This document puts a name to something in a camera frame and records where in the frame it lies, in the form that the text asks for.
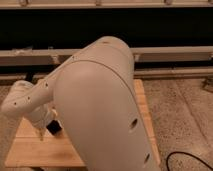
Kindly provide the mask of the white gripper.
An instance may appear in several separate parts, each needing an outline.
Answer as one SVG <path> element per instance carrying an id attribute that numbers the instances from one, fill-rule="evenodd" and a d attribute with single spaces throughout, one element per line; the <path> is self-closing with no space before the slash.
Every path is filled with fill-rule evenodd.
<path id="1" fill-rule="evenodd" d="M 56 114 L 49 105 L 45 104 L 27 113 L 25 118 L 34 128 L 39 129 L 38 137 L 40 141 L 43 141 L 46 132 L 44 128 L 56 119 Z"/>

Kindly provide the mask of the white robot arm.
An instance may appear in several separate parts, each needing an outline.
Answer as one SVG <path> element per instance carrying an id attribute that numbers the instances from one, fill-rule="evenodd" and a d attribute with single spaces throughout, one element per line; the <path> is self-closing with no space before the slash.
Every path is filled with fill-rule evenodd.
<path id="1" fill-rule="evenodd" d="M 29 89 L 18 81 L 0 114 L 34 116 L 51 102 L 88 171 L 160 171 L 137 104 L 133 72 L 128 45 L 105 36 Z"/>

